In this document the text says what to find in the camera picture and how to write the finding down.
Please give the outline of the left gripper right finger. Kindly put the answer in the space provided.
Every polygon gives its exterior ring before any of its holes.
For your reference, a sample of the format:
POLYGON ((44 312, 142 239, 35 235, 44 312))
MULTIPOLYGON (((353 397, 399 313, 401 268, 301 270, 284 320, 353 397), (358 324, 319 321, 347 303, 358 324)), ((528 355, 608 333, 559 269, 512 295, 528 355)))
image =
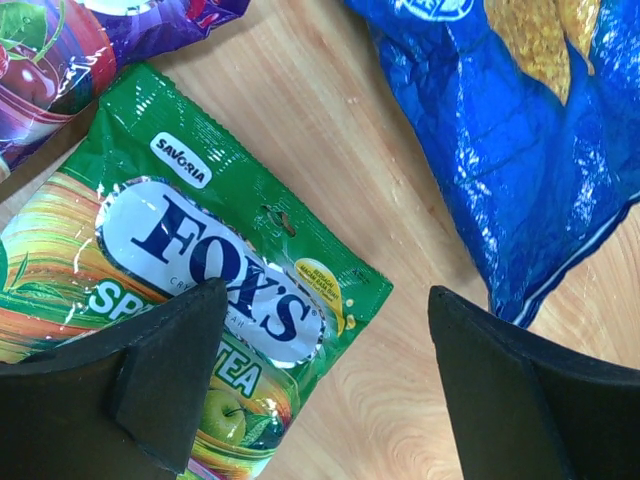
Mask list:
POLYGON ((428 320, 466 479, 636 479, 639 372, 504 322, 444 286, 428 320))

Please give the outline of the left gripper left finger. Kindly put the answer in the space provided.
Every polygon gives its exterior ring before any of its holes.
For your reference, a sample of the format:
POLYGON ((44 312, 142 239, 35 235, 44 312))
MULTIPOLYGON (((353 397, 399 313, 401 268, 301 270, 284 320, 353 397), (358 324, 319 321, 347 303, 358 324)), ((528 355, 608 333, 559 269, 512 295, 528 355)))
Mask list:
POLYGON ((226 311, 226 287, 210 279, 132 319, 3 364, 2 477, 181 475, 226 311))

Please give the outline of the yellow green candy bag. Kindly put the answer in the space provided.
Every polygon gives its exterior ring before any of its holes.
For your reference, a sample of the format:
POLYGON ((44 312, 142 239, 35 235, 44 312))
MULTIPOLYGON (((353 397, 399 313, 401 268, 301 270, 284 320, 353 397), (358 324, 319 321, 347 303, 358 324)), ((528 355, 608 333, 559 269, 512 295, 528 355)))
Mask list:
POLYGON ((212 277, 228 310, 186 475, 254 479, 392 284, 168 77, 138 65, 2 230, 1 358, 212 277))

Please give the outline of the blue Doritos chip bag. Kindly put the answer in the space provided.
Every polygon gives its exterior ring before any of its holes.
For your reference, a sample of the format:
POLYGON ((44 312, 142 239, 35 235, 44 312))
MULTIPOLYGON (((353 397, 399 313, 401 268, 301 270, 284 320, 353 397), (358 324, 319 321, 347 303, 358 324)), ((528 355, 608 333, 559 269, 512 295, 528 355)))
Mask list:
POLYGON ((354 1, 491 311, 528 327, 639 199, 635 1, 354 1))

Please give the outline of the purple Tops candy bag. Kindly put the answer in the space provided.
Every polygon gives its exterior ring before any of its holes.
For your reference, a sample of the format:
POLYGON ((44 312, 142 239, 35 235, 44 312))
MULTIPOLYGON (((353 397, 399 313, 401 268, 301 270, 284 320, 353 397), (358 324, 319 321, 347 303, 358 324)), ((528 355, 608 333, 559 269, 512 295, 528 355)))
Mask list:
POLYGON ((246 1, 4 1, 1 176, 99 97, 125 67, 205 39, 246 1))

